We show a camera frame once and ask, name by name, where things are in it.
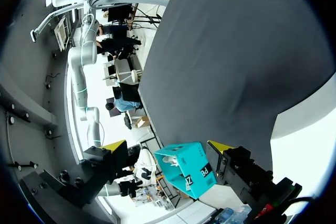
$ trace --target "cardboard box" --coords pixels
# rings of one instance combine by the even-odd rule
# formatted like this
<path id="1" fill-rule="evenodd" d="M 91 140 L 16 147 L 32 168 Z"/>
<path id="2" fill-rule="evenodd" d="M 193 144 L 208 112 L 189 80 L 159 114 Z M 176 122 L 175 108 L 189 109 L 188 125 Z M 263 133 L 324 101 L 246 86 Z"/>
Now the cardboard box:
<path id="1" fill-rule="evenodd" d="M 142 127 L 147 127 L 150 126 L 151 123 L 149 122 L 148 116 L 142 116 L 140 117 L 137 122 L 135 123 L 135 127 L 137 128 L 142 128 Z"/>
<path id="2" fill-rule="evenodd" d="M 175 157 L 178 166 L 164 162 L 165 156 Z M 216 184 L 215 175 L 199 142 L 169 145 L 156 151 L 155 157 L 165 179 L 194 199 Z"/>

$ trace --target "table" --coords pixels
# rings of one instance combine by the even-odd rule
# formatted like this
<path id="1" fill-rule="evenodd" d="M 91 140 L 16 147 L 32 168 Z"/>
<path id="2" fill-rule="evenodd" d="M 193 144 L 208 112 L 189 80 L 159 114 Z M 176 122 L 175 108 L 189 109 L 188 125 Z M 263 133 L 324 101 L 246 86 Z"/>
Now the table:
<path id="1" fill-rule="evenodd" d="M 139 90 L 164 146 L 241 145 L 270 170 L 277 114 L 334 66 L 306 0 L 170 0 Z"/>

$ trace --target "black cable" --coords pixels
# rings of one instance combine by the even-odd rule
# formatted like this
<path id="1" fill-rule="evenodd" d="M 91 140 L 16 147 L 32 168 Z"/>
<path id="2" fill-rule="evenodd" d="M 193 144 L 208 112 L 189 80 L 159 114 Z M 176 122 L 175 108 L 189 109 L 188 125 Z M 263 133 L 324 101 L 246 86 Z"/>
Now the black cable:
<path id="1" fill-rule="evenodd" d="M 297 203 L 297 202 L 301 202 L 301 201 L 311 202 L 313 200 L 315 200 L 313 197 L 301 197 L 301 198 L 291 199 L 291 200 L 286 202 L 286 206 L 288 208 L 290 205 L 292 205 L 294 203 Z"/>
<path id="2" fill-rule="evenodd" d="M 55 78 L 55 77 L 57 77 L 59 74 L 61 74 L 61 73 L 57 73 L 57 74 L 55 74 L 55 76 L 51 76 L 51 75 L 47 74 L 47 76 L 46 76 L 46 80 L 47 80 L 48 77 L 50 77 L 50 78 Z"/>
<path id="3" fill-rule="evenodd" d="M 160 5 L 156 9 L 156 15 L 157 15 L 157 12 L 159 11 L 159 8 L 160 8 Z"/>
<path id="4" fill-rule="evenodd" d="M 271 211 L 265 213 L 264 215 L 260 216 L 259 218 L 255 219 L 253 221 L 253 224 L 265 224 L 265 223 L 274 223 L 275 220 L 278 220 L 280 222 L 277 223 L 284 223 L 282 222 L 283 215 L 282 213 L 286 211 L 286 209 L 297 202 L 301 201 L 308 201 L 311 202 L 315 200 L 313 197 L 301 197 L 301 198 L 296 198 L 296 199 L 291 199 L 284 201 L 281 203 L 279 206 L 275 207 Z"/>
<path id="5" fill-rule="evenodd" d="M 132 29 L 150 29 L 150 30 L 156 30 L 156 28 L 152 28 L 152 27 L 143 27 L 140 24 L 137 23 L 132 23 Z"/>
<path id="6" fill-rule="evenodd" d="M 149 17 L 146 13 L 144 13 L 143 11 L 141 11 L 138 7 L 135 7 L 135 6 L 133 6 L 133 7 L 136 8 L 137 10 L 139 10 L 140 12 L 142 12 L 143 15 L 145 15 L 146 18 L 148 18 L 149 20 L 151 20 L 150 17 Z"/>

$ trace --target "white wall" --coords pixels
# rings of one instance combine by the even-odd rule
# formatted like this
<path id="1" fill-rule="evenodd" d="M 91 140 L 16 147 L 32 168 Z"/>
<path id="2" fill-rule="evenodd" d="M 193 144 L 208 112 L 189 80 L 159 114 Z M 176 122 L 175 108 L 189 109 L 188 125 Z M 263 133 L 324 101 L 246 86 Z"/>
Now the white wall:
<path id="1" fill-rule="evenodd" d="M 270 142 L 273 182 L 288 177 L 302 186 L 299 197 L 319 195 L 335 165 L 335 86 L 336 74 L 311 97 L 278 115 L 275 123 Z M 286 214 L 305 205 L 292 205 Z"/>

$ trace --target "bolt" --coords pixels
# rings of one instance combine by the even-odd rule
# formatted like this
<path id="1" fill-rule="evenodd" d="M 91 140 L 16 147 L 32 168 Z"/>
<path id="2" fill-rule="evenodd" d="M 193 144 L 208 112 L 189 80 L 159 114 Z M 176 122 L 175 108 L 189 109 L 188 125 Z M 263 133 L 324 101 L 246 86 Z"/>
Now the bolt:
<path id="1" fill-rule="evenodd" d="M 40 184 L 40 188 L 41 189 L 46 189 L 48 187 L 48 184 L 47 183 L 42 183 L 42 184 Z"/>
<path id="2" fill-rule="evenodd" d="M 76 186 L 80 187 L 84 184 L 84 181 L 80 177 L 78 177 L 75 179 L 75 184 Z"/>
<path id="3" fill-rule="evenodd" d="M 67 170 L 63 170 L 63 171 L 60 173 L 60 175 L 61 175 L 61 178 L 64 179 L 64 180 L 68 180 L 68 179 L 70 178 L 69 173 L 68 173 Z"/>
<path id="4" fill-rule="evenodd" d="M 38 193 L 37 189 L 36 189 L 36 188 L 33 188 L 32 191 L 31 191 L 31 194 L 33 194 L 33 195 L 37 195 L 37 193 Z"/>

